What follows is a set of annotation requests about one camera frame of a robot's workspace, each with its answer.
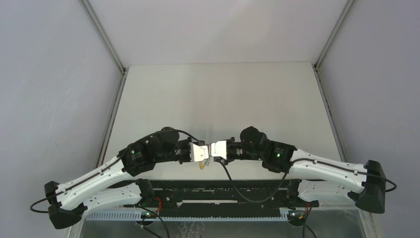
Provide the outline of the metal keyring with yellow tag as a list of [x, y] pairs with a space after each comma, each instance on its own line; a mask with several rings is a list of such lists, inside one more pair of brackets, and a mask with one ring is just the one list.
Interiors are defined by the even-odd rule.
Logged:
[[199, 162], [199, 168], [200, 170], [204, 170], [206, 167], [210, 165], [210, 159], [204, 159]]

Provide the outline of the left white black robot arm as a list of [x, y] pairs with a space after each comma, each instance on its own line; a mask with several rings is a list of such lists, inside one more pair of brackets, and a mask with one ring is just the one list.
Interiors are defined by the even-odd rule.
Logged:
[[208, 147], [190, 134], [180, 140], [181, 130], [165, 127], [118, 152], [110, 161], [66, 183], [45, 184], [48, 215], [56, 229], [71, 227], [89, 213], [121, 205], [148, 207], [155, 192], [148, 179], [136, 179], [152, 171], [157, 163], [200, 162], [208, 158]]

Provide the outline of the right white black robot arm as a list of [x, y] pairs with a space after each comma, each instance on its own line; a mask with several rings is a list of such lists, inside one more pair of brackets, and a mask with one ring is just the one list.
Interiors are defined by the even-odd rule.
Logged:
[[295, 182], [289, 183], [286, 199], [292, 206], [303, 202], [353, 201], [361, 210], [385, 212], [387, 179], [377, 161], [354, 164], [323, 158], [270, 140], [253, 126], [242, 130], [239, 141], [230, 138], [217, 142], [216, 149], [225, 165], [234, 160], [260, 161], [270, 172], [291, 175]]

